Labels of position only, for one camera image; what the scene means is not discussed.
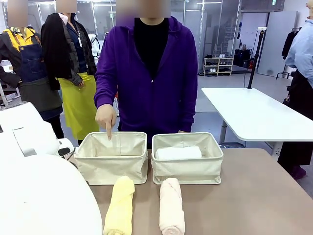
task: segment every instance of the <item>hand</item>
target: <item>hand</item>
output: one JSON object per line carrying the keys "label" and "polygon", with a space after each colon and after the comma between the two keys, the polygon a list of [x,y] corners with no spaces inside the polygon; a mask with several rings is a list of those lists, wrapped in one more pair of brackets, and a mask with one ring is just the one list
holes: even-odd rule
{"label": "hand", "polygon": [[84,81],[82,81],[78,86],[79,86],[79,88],[81,89],[81,88],[84,87],[84,85],[85,85],[85,83],[84,83]]}
{"label": "hand", "polygon": [[112,128],[116,123],[116,112],[113,106],[110,104],[101,105],[97,110],[95,119],[99,126],[107,131],[108,139],[111,140]]}

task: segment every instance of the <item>empty basket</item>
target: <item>empty basket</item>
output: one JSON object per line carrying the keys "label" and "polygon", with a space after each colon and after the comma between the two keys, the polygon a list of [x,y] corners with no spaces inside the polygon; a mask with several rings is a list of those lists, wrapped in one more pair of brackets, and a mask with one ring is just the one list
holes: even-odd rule
{"label": "empty basket", "polygon": [[[167,147],[198,146],[202,157],[198,159],[159,160],[156,151]],[[167,178],[177,178],[180,184],[220,184],[223,152],[210,133],[183,133],[155,135],[152,139],[151,164],[153,182],[161,184]]]}
{"label": "empty basket", "polygon": [[114,185],[120,176],[135,184],[147,180],[147,135],[142,132],[90,133],[79,146],[75,163],[90,185]]}

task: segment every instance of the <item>purple hoodie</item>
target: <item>purple hoodie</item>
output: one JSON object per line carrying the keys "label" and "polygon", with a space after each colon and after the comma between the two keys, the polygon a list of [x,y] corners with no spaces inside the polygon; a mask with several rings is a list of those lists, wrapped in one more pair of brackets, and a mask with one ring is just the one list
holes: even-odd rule
{"label": "purple hoodie", "polygon": [[197,72],[194,37],[174,17],[169,18],[168,41],[154,80],[136,50],[134,27],[115,26],[97,65],[95,105],[112,105],[118,91],[122,131],[145,132],[148,142],[156,134],[190,132]]}

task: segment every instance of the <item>apron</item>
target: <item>apron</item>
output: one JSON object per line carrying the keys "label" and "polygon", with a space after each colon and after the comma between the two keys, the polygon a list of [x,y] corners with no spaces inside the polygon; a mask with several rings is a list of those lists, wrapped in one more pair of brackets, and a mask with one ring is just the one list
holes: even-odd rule
{"label": "apron", "polygon": [[21,100],[31,102],[39,113],[60,108],[62,100],[58,91],[51,90],[38,36],[35,35],[38,44],[21,46],[15,33],[11,33],[21,53],[21,66],[17,73],[22,80],[19,85]]}
{"label": "apron", "polygon": [[87,134],[99,132],[95,121],[97,109],[93,101],[96,82],[94,76],[88,75],[87,72],[78,75],[85,83],[83,88],[63,78],[57,80],[61,85],[66,125],[72,129],[75,139],[83,140]]}
{"label": "apron", "polygon": [[[289,97],[291,109],[313,120],[313,88],[298,70],[291,82]],[[312,152],[313,142],[284,142],[278,163],[290,173],[295,165],[309,165]]]}

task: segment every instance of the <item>rolled pink towel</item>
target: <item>rolled pink towel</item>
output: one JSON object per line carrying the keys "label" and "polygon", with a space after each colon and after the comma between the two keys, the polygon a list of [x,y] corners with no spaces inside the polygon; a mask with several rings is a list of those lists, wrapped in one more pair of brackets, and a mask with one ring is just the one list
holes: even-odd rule
{"label": "rolled pink towel", "polygon": [[185,216],[177,179],[166,179],[161,185],[159,226],[163,235],[185,234]]}

